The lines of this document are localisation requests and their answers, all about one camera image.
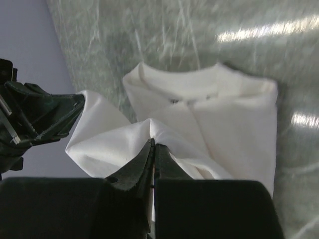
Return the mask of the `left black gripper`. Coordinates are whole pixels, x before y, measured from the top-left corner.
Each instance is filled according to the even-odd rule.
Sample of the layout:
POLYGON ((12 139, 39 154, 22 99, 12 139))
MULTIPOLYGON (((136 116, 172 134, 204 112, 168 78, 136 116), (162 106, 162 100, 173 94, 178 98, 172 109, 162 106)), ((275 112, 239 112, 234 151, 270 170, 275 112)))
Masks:
POLYGON ((20 171, 31 147, 57 142, 69 132, 85 104, 81 94, 54 95, 17 81, 17 69, 0 60, 0 173, 20 171))

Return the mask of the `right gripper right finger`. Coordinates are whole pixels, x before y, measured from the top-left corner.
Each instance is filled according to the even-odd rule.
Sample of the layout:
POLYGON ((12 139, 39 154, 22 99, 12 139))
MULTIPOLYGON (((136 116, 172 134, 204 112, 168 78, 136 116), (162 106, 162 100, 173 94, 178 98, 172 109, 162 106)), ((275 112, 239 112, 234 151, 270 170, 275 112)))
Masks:
POLYGON ((250 180, 191 179, 166 146, 155 152, 158 239, 282 239, 268 190, 250 180))

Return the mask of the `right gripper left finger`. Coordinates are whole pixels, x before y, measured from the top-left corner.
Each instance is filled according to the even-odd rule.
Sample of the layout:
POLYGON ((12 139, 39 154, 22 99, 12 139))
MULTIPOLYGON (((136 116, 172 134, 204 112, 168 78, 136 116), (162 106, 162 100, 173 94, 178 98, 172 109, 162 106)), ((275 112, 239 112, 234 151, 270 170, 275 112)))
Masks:
POLYGON ((6 178, 3 239, 145 239, 151 230, 155 141, 106 178, 6 178))

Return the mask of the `white Coca-Cola t-shirt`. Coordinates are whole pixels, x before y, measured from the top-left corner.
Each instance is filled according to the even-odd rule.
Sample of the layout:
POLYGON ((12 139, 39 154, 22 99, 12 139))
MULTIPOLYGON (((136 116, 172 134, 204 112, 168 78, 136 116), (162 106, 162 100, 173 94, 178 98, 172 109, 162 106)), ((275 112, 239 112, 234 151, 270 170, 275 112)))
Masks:
POLYGON ((137 122, 102 95, 80 92, 85 106, 66 146, 89 176, 104 178, 149 139, 168 147, 193 179, 248 179, 274 191, 277 83, 223 64, 172 73, 145 63, 123 77, 137 122))

